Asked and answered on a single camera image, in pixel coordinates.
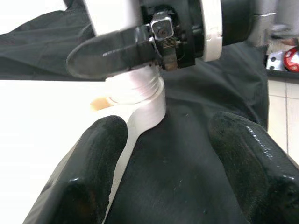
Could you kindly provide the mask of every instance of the wrinkled black cloth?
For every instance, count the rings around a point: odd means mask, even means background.
[[[42,15],[0,36],[0,79],[75,80],[68,54],[89,25],[82,4]],[[231,112],[268,123],[263,55],[245,42],[218,61],[162,74],[165,119],[138,140],[106,223],[248,223],[211,146],[208,122]]]

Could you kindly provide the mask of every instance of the floor tile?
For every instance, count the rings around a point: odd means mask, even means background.
[[[269,95],[286,97],[286,86],[284,78],[271,78],[269,79]]]
[[[287,152],[286,99],[270,96],[269,135]]]
[[[287,97],[299,99],[299,80],[288,79],[286,81]]]
[[[299,164],[299,99],[288,99],[289,155]]]

